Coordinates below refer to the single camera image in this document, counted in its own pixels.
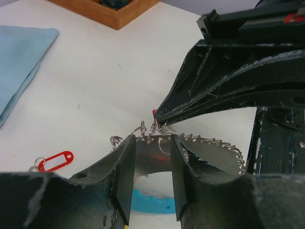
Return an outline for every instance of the blue towel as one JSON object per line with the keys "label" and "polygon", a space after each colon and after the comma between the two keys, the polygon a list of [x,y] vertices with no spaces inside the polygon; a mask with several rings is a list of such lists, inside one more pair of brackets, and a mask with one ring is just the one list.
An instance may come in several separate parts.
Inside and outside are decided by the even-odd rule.
{"label": "blue towel", "polygon": [[0,26],[0,126],[15,107],[53,43],[56,29]]}

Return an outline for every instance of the wooden box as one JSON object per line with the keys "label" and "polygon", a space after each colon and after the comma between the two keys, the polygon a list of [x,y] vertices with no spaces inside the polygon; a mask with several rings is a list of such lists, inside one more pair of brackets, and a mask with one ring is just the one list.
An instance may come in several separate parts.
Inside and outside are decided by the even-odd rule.
{"label": "wooden box", "polygon": [[99,4],[100,0],[48,0],[56,5],[119,30],[161,0],[131,0],[119,10]]}

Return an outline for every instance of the red key tag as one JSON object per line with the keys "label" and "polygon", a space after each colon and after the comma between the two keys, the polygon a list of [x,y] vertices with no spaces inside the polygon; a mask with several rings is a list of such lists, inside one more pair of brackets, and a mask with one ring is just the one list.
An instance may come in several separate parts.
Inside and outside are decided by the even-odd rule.
{"label": "red key tag", "polygon": [[70,164],[74,155],[70,151],[63,151],[57,155],[46,158],[38,164],[38,171],[51,172]]}

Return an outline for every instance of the blue plastic piece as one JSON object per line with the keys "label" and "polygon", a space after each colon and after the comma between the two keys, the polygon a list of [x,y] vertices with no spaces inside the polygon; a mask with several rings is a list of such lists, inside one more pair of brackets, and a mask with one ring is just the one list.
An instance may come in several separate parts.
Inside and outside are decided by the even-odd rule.
{"label": "blue plastic piece", "polygon": [[138,189],[132,193],[132,210],[151,214],[175,214],[174,198],[145,196]]}

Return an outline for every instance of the white table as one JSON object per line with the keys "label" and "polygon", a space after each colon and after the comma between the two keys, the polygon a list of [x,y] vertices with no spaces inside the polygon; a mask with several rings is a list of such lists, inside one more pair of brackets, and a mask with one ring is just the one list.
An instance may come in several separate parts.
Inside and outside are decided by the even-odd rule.
{"label": "white table", "polygon": [[[159,3],[115,31],[47,2],[20,0],[0,8],[0,24],[56,28],[60,35],[33,81],[0,128],[1,171],[27,171],[33,161],[64,150],[74,161],[63,177],[107,155],[109,137],[126,137],[169,92],[189,49],[202,38],[198,15]],[[202,115],[177,132],[236,144],[246,157],[255,109]],[[133,213],[130,229],[178,229],[175,215]]]}

